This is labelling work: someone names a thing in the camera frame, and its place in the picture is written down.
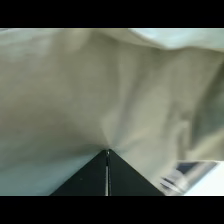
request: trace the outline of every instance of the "gray fabric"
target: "gray fabric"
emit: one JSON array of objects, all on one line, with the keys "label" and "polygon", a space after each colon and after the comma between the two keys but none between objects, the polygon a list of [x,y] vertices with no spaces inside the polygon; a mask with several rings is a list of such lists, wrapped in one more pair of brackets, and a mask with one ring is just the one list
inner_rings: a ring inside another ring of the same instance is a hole
[{"label": "gray fabric", "polygon": [[0,195],[48,195],[102,148],[156,186],[178,159],[223,159],[222,131],[192,145],[223,59],[129,29],[1,32]]}]

